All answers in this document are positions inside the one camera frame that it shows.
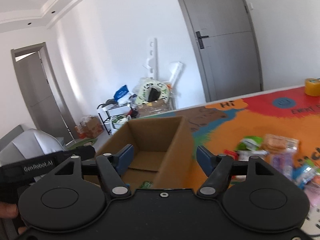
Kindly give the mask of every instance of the door handle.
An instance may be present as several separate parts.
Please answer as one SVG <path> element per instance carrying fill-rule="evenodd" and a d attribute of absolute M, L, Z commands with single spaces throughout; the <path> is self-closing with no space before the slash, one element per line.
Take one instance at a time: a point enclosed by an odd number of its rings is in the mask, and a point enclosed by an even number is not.
<path fill-rule="evenodd" d="M 204 49 L 202 39 L 203 38 L 209 38 L 209 36 L 208 35 L 207 36 L 201 36 L 200 32 L 196 32 L 196 35 L 197 35 L 197 38 L 198 38 L 200 49 Z"/>

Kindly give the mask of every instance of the gray door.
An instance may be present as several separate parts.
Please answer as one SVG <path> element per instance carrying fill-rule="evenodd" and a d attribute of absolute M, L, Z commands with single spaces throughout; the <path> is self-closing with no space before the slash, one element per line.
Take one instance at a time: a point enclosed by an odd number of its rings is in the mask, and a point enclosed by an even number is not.
<path fill-rule="evenodd" d="M 254 35 L 243 0 L 184 0 L 211 100 L 261 91 Z"/>
<path fill-rule="evenodd" d="M 54 137 L 63 137 L 65 143 L 72 141 L 52 95 L 38 52 L 19 60 L 16 74 L 36 127 Z"/>

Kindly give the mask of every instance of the green rug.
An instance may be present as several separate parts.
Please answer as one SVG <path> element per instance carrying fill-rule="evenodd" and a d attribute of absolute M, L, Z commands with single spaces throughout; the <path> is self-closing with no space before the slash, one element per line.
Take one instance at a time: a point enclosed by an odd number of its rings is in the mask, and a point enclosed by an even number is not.
<path fill-rule="evenodd" d="M 68 150 L 73 150 L 79 146 L 88 146 L 88 145 L 91 145 L 93 146 L 97 141 L 97 138 L 93 138 L 93 139 L 90 139 L 90 138 L 87 138 L 87 139 L 83 139 L 82 141 L 80 142 L 77 142 L 73 145 L 71 145 L 70 147 L 68 147 Z"/>

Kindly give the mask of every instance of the human hand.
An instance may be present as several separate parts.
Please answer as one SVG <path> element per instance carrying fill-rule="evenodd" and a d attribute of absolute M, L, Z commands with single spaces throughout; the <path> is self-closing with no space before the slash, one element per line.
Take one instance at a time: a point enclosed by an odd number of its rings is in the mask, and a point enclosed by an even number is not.
<path fill-rule="evenodd" d="M 0 202 L 0 218 L 16 218 L 18 216 L 18 207 L 16 204 Z M 18 228 L 18 233 L 22 234 L 27 228 Z"/>

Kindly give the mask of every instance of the open cardboard box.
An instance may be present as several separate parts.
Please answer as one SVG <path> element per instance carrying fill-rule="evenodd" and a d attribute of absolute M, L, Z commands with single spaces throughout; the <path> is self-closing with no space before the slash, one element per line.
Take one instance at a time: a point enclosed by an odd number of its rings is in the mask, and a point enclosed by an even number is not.
<path fill-rule="evenodd" d="M 134 159 L 121 179 L 130 184 L 132 191 L 146 180 L 153 182 L 153 188 L 184 187 L 194 145 L 184 117 L 130 120 L 106 142 L 97 156 L 116 154 L 127 144 L 134 147 Z"/>

